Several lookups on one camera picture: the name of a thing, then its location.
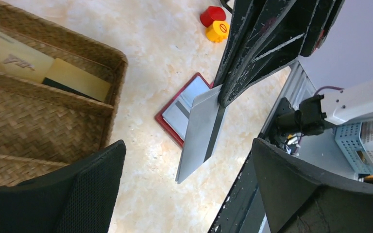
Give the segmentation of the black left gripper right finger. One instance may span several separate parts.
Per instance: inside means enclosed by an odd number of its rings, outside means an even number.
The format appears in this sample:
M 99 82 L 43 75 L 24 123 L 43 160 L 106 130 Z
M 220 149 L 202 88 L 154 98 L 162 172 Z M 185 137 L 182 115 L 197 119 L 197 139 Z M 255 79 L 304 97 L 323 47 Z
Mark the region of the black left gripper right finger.
M 373 233 L 373 184 L 291 156 L 290 200 L 300 204 L 282 233 Z

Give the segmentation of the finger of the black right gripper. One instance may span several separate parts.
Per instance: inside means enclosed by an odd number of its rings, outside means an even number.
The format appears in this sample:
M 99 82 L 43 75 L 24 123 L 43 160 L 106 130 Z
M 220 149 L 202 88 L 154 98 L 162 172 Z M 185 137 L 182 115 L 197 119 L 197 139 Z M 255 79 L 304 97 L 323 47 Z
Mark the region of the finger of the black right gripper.
M 237 0 L 219 66 L 219 104 L 227 107 L 250 86 L 309 57 L 325 41 L 341 0 Z
M 294 0 L 237 0 L 214 86 L 247 85 L 260 79 L 260 63 L 296 35 L 287 25 Z

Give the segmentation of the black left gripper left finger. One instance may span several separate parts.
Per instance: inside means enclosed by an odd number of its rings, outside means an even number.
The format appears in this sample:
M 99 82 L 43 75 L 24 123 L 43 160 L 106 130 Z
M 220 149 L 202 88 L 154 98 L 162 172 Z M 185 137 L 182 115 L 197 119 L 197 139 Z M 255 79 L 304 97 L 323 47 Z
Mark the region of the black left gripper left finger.
M 119 140 L 71 165 L 0 186 L 0 233 L 106 233 L 126 155 Z

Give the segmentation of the brown woven divided tray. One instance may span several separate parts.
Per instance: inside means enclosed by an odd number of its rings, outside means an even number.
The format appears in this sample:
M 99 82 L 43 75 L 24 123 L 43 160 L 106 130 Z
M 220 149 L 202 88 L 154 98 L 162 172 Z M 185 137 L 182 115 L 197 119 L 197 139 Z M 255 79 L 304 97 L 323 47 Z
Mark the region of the brown woven divided tray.
M 14 186 L 105 148 L 126 55 L 1 0 L 0 32 L 111 84 L 100 102 L 0 71 L 0 186 Z

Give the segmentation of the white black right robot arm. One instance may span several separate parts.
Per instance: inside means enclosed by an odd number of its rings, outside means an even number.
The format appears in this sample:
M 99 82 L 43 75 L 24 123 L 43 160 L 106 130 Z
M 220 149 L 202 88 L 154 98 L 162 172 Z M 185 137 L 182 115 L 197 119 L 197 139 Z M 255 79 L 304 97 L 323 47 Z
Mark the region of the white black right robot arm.
M 341 0 L 237 0 L 229 37 L 214 80 L 220 88 L 214 132 L 227 106 L 250 86 L 318 48 L 335 23 Z M 276 120 L 280 133 L 318 135 L 353 119 L 373 115 L 373 80 L 318 95 Z

